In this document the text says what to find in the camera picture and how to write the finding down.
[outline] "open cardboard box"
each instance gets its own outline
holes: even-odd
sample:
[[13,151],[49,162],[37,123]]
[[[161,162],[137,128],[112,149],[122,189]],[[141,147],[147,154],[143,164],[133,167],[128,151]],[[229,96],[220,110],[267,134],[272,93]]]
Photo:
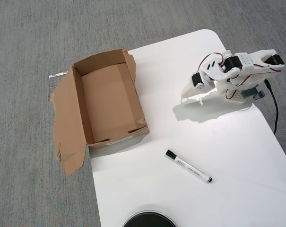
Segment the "open cardboard box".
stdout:
[[126,50],[102,52],[74,63],[54,90],[54,149],[66,175],[82,167],[86,145],[101,148],[149,132],[135,70]]

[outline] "black round object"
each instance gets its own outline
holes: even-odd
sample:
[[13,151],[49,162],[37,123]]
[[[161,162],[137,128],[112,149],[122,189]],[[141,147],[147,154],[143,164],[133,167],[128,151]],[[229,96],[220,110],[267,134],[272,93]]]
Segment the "black round object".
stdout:
[[177,227],[167,216],[156,211],[144,211],[133,215],[123,227]]

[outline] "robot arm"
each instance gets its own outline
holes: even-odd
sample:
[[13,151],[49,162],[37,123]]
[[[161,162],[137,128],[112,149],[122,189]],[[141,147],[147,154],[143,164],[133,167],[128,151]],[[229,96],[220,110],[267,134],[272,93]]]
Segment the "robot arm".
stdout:
[[208,57],[208,61],[204,61],[205,58],[198,71],[193,73],[189,83],[182,90],[182,98],[207,93],[215,87],[219,94],[226,93],[226,98],[228,92],[233,95],[239,91],[241,94],[252,94],[243,92],[255,89],[259,83],[275,76],[284,68],[284,62],[275,50],[234,55],[227,51],[223,54],[213,53],[211,56],[212,58]]

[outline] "marker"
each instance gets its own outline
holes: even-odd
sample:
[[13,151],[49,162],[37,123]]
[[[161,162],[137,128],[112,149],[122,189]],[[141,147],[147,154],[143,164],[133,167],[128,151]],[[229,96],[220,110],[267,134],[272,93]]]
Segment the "marker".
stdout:
[[166,155],[172,159],[172,161],[176,162],[179,166],[187,170],[189,173],[195,175],[198,179],[202,180],[205,183],[210,183],[212,181],[211,176],[207,176],[202,171],[198,170],[194,166],[190,165],[188,162],[184,161],[180,157],[178,157],[175,153],[171,150],[166,152]]

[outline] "gray carpet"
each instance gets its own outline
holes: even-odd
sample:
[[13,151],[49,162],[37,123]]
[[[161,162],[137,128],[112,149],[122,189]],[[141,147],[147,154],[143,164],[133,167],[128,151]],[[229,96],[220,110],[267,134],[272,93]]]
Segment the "gray carpet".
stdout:
[[[286,63],[286,0],[0,0],[0,227],[100,226],[89,155],[69,178],[54,158],[48,75],[204,28],[233,52],[273,48]],[[286,69],[271,84],[286,153]]]

